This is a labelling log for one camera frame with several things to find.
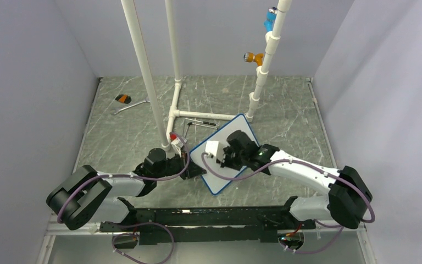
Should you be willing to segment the blue framed whiteboard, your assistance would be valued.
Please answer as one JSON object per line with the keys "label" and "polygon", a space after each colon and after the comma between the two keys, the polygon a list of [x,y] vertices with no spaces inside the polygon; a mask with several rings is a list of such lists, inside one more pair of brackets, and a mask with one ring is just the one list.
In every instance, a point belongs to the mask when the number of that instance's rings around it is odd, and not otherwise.
{"label": "blue framed whiteboard", "polygon": [[256,152],[259,149],[259,142],[245,115],[238,114],[191,150],[191,160],[207,171],[206,174],[201,176],[205,185],[213,195],[217,195],[234,178],[240,176],[247,166],[244,164],[240,171],[231,168],[221,168],[220,163],[207,158],[204,153],[208,140],[219,141],[224,147],[241,147],[244,151],[250,153]]}

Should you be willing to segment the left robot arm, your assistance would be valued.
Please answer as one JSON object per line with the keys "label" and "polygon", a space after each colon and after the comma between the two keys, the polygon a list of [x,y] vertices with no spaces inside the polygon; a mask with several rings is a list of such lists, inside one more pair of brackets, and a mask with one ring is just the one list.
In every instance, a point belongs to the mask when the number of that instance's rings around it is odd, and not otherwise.
{"label": "left robot arm", "polygon": [[136,216],[126,197],[143,197],[158,182],[187,180],[202,176],[205,169],[182,152],[171,158],[160,148],[150,150],[146,158],[128,174],[108,174],[91,165],[78,168],[46,198],[47,206],[57,215],[58,223],[77,230],[88,222],[114,222],[123,231],[135,226]]}

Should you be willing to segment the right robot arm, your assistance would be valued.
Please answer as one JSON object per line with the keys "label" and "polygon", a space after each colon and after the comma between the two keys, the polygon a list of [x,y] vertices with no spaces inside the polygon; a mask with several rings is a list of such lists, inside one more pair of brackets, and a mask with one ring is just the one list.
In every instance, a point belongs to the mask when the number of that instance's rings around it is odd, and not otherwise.
{"label": "right robot arm", "polygon": [[371,223],[375,215],[373,196],[358,171],[350,166],[327,168],[291,156],[282,149],[258,145],[243,131],[231,133],[225,144],[219,144],[215,159],[221,167],[247,167],[256,173],[284,177],[317,191],[317,197],[293,196],[281,212],[281,222],[294,228],[302,221],[335,221],[342,227],[356,229],[360,223]]}

